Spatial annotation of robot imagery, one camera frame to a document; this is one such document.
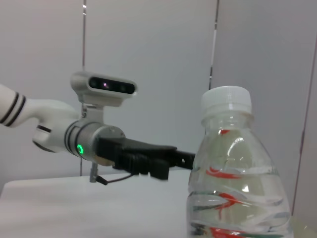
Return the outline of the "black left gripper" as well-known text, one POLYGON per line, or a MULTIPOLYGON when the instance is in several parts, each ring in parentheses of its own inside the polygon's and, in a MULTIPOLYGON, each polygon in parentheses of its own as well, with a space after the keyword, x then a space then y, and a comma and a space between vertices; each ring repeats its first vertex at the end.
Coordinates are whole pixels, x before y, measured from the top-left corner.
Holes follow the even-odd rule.
POLYGON ((170 165, 192 170, 195 158, 195 154, 178 151, 174 146, 154 145, 128 138, 101 138, 98 141, 98 156, 112 159, 116 168, 130 174, 150 174, 160 180, 168 180, 170 165))

